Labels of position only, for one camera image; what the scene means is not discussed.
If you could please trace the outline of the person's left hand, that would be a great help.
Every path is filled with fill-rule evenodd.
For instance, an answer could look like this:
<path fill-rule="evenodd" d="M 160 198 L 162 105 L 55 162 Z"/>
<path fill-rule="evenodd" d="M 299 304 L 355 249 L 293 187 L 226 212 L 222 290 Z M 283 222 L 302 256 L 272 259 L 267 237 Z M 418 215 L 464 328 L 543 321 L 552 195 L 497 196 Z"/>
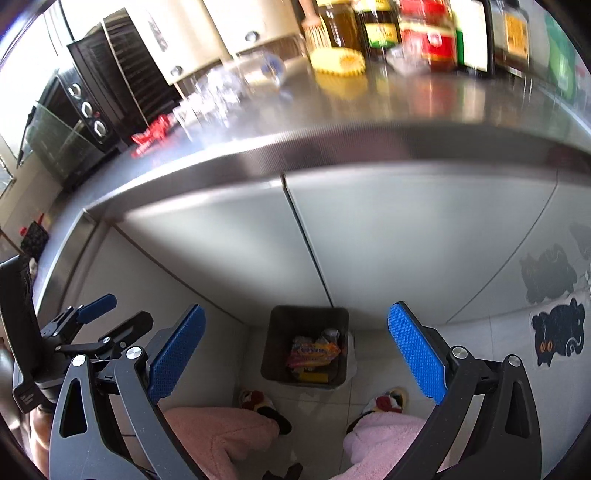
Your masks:
<path fill-rule="evenodd" d="M 31 458 L 36 467 L 49 477 L 49 450 L 53 414 L 43 411 L 40 407 L 29 414 Z"/>

